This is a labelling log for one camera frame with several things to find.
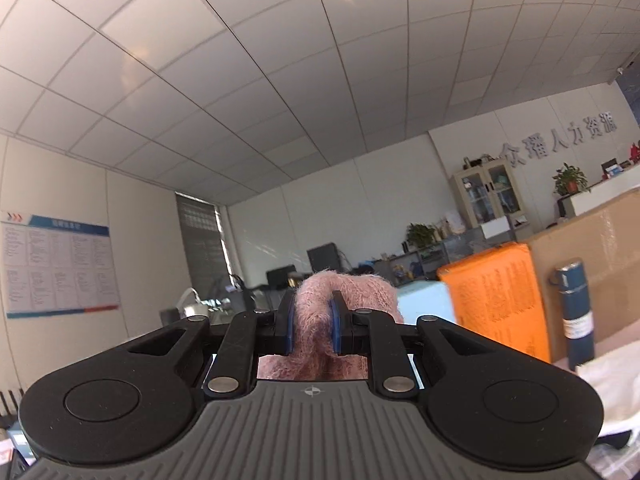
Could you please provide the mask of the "pink knitted sweater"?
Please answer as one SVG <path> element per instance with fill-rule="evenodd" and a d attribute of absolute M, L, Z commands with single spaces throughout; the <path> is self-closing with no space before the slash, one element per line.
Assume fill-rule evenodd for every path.
<path fill-rule="evenodd" d="M 404 322 L 397 289 L 378 275 L 352 276 L 322 271 L 303 281 L 295 295 L 294 348 L 288 356 L 263 356 L 257 377 L 293 382 L 333 382 L 368 377 L 364 356 L 339 356 L 332 346 L 332 294 L 339 292 L 350 310 L 367 308 Z"/>

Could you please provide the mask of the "light blue Cabou box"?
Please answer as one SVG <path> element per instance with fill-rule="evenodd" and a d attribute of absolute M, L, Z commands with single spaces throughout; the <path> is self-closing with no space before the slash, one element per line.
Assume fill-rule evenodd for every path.
<path fill-rule="evenodd" d="M 457 323 L 449 289 L 440 281 L 414 281 L 397 289 L 398 309 L 406 324 L 416 325 L 423 315 Z"/>

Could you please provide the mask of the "orange box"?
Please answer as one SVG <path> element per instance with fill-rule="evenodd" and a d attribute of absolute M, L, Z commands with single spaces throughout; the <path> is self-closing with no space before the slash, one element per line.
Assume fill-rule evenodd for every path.
<path fill-rule="evenodd" d="M 544 303 L 527 245 L 487 249 L 442 266 L 437 275 L 448 288 L 458 325 L 551 361 Z"/>

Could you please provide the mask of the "glass door cabinet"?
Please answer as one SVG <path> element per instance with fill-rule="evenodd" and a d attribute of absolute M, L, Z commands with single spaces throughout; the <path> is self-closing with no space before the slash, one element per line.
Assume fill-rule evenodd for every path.
<path fill-rule="evenodd" d="M 502 217 L 514 229 L 529 224 L 511 165 L 503 158 L 458 171 L 450 183 L 462 217 L 471 228 Z"/>

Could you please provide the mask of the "dark blue vacuum bottle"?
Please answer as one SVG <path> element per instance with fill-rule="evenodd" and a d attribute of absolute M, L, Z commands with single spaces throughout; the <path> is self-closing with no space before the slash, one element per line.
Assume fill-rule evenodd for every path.
<path fill-rule="evenodd" d="M 560 297 L 567 365 L 574 372 L 596 355 L 594 318 L 582 259 L 574 258 L 559 263 L 551 272 L 549 283 Z"/>

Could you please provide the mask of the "white folded garment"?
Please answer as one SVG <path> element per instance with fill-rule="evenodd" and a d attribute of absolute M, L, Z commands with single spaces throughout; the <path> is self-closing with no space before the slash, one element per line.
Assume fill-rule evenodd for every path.
<path fill-rule="evenodd" d="M 639 346 L 639 341 L 631 342 L 576 368 L 577 375 L 600 396 L 604 411 L 600 437 L 639 435 Z"/>

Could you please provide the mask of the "potted green plant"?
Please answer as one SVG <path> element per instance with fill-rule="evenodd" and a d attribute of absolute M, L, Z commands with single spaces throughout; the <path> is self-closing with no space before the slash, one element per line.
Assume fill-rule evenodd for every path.
<path fill-rule="evenodd" d="M 564 162 L 563 166 L 555 170 L 552 177 L 554 192 L 560 197 L 571 196 L 584 192 L 588 188 L 588 180 L 584 172 L 577 166 Z"/>

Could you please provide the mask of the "brown cardboard box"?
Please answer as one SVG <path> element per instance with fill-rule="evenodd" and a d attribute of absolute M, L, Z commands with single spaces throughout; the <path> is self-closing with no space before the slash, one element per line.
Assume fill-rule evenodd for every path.
<path fill-rule="evenodd" d="M 639 333 L 639 191 L 626 192 L 530 238 L 551 359 L 566 357 L 560 293 L 554 269 L 580 260 L 586 270 L 598 344 L 622 330 Z"/>

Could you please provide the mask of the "wall notice poster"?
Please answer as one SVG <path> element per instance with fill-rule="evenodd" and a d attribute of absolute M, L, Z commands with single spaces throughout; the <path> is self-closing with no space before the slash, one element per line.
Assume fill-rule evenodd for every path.
<path fill-rule="evenodd" d="M 3 211 L 1 277 L 8 318 L 120 307 L 107 226 Z"/>

